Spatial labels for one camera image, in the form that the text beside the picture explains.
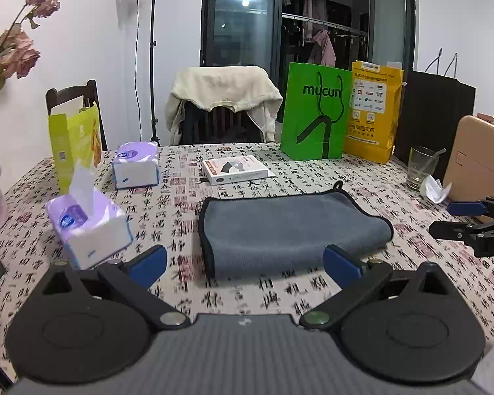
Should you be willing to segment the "yellow-green open carton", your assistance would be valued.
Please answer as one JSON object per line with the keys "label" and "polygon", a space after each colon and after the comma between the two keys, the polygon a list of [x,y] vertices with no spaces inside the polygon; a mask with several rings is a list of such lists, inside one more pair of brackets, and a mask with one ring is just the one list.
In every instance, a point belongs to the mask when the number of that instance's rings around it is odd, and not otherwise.
{"label": "yellow-green open carton", "polygon": [[56,178],[60,193],[66,195],[78,163],[95,172],[102,162],[99,108],[94,103],[71,117],[53,114],[48,122]]}

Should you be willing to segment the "dark wooden chair left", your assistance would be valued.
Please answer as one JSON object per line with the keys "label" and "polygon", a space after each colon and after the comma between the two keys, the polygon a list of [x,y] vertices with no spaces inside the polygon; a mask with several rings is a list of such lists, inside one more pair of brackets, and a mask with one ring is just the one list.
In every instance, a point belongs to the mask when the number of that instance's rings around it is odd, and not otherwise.
{"label": "dark wooden chair left", "polygon": [[61,90],[57,90],[55,88],[50,89],[45,96],[48,116],[51,117],[57,106],[70,103],[75,99],[79,99],[80,101],[78,112],[81,112],[84,108],[89,108],[94,105],[97,106],[99,127],[97,127],[97,131],[95,133],[94,149],[102,152],[107,151],[108,146],[102,124],[97,84],[94,79],[90,79],[85,85],[82,86],[73,86],[63,88]]}

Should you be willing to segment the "far purple tissue pack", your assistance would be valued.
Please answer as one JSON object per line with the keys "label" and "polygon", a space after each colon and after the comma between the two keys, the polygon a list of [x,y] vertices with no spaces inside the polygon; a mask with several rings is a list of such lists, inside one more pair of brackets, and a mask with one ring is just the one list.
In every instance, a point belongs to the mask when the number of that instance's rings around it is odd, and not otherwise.
{"label": "far purple tissue pack", "polygon": [[117,149],[111,162],[115,188],[156,186],[160,180],[159,146],[155,142],[129,142]]}

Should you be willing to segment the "green mucun paper bag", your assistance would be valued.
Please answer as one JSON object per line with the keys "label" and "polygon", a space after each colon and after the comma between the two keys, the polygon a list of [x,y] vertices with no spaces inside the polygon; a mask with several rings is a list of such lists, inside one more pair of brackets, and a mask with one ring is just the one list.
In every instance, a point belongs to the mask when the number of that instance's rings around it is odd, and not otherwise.
{"label": "green mucun paper bag", "polygon": [[291,63],[281,150],[295,161],[342,157],[351,96],[351,72]]}

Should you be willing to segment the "near purple tissue pack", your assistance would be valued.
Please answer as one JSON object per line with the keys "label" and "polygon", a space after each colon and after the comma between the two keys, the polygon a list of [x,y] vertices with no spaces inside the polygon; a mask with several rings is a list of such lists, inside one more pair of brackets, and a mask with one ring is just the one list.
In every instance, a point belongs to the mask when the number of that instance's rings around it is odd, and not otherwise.
{"label": "near purple tissue pack", "polygon": [[124,211],[94,186],[94,174],[78,162],[69,192],[45,205],[72,267],[89,269],[133,242]]}

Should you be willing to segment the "chair with cream garment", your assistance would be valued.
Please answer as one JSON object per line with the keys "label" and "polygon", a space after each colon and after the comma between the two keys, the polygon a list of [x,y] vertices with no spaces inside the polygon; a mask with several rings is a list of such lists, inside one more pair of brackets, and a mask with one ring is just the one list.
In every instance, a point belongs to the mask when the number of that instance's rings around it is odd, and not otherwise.
{"label": "chair with cream garment", "polygon": [[190,102],[183,104],[180,145],[262,143],[261,131],[246,112],[217,107],[210,112]]}

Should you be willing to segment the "clear drinking glass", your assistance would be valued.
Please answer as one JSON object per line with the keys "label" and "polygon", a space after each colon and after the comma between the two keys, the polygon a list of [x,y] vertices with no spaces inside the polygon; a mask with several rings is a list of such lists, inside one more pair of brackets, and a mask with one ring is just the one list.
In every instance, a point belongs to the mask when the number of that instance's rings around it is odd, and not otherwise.
{"label": "clear drinking glass", "polygon": [[445,152],[445,148],[434,152],[423,146],[411,147],[408,162],[407,186],[411,189],[419,190],[425,178],[434,174],[440,156]]}

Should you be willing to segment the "dried pink roses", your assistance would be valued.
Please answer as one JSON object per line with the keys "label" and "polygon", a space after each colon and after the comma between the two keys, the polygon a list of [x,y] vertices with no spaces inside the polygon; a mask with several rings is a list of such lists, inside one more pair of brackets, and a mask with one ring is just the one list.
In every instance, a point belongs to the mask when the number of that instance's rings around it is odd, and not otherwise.
{"label": "dried pink roses", "polygon": [[36,30],[40,27],[38,19],[49,18],[59,10],[60,0],[24,0],[10,26],[0,34],[0,91],[11,77],[27,77],[41,56],[23,24]]}

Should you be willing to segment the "crumpled white paper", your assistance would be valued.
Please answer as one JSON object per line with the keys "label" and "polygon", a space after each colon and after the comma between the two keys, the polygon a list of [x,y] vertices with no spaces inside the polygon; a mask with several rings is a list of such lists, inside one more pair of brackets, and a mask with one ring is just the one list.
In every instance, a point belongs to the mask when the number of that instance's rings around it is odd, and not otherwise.
{"label": "crumpled white paper", "polygon": [[431,203],[440,204],[448,197],[452,186],[453,184],[449,183],[447,186],[443,187],[439,179],[435,179],[431,175],[428,175],[421,183],[419,193],[423,198],[431,201]]}

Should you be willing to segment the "black paper bag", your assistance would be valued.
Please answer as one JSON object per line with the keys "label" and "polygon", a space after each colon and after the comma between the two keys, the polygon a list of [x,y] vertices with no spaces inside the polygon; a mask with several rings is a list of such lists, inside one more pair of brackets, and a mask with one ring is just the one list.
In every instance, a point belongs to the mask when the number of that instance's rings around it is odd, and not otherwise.
{"label": "black paper bag", "polygon": [[394,156],[406,163],[416,146],[432,152],[445,149],[435,167],[434,177],[443,180],[452,154],[459,121],[474,113],[476,89],[454,75],[411,70],[400,106]]}

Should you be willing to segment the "purple tissue pack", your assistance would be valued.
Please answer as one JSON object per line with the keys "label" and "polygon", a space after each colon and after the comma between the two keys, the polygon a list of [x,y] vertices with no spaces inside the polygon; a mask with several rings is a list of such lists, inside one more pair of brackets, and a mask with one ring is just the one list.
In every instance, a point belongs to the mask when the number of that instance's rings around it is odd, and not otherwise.
{"label": "purple tissue pack", "polygon": [[89,269],[133,242],[124,211],[94,186],[94,174],[78,162],[69,192],[45,205],[72,267]]}
{"label": "purple tissue pack", "polygon": [[159,146],[155,142],[129,142],[117,149],[111,162],[115,188],[156,186],[160,180]]}

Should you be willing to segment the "beige hard case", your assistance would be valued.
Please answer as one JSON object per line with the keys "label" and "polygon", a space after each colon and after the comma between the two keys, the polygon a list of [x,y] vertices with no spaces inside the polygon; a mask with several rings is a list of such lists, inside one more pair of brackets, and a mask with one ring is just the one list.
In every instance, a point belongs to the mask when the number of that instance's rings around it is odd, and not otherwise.
{"label": "beige hard case", "polygon": [[444,185],[452,201],[494,196],[494,124],[474,116],[459,121]]}

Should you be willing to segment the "yellow paper bag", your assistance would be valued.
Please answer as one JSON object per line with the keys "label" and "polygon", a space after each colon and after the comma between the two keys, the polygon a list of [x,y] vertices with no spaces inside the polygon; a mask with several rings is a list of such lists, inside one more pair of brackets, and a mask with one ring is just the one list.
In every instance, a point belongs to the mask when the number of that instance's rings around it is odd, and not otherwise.
{"label": "yellow paper bag", "polygon": [[356,61],[351,67],[348,154],[386,164],[392,155],[404,86],[402,69]]}

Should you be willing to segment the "cream garment on chair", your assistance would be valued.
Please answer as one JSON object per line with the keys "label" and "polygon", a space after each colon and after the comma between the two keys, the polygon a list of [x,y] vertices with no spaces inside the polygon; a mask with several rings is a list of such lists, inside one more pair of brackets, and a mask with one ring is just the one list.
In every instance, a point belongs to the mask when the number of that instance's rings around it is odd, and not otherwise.
{"label": "cream garment on chair", "polygon": [[277,112],[284,98],[267,72],[259,66],[191,67],[177,73],[168,96],[165,117],[170,143],[182,139],[185,103],[212,112],[225,107],[245,112],[261,132],[262,140],[276,140]]}

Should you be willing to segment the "grey folded towel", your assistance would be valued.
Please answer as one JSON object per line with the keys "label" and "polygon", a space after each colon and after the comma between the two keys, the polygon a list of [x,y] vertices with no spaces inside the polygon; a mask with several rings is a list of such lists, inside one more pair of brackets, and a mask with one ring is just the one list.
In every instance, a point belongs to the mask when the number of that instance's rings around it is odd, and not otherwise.
{"label": "grey folded towel", "polygon": [[337,181],[306,195],[208,197],[198,234],[205,273],[219,280],[319,268],[328,245],[365,257],[393,239],[394,227],[363,210]]}

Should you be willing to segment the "white flat box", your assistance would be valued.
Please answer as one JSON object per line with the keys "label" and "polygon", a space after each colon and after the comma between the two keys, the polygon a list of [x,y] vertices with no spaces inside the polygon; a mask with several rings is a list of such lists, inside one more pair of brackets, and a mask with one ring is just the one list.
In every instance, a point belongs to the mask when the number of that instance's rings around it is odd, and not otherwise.
{"label": "white flat box", "polygon": [[212,186],[241,183],[274,177],[276,174],[254,155],[234,156],[202,161],[208,182]]}

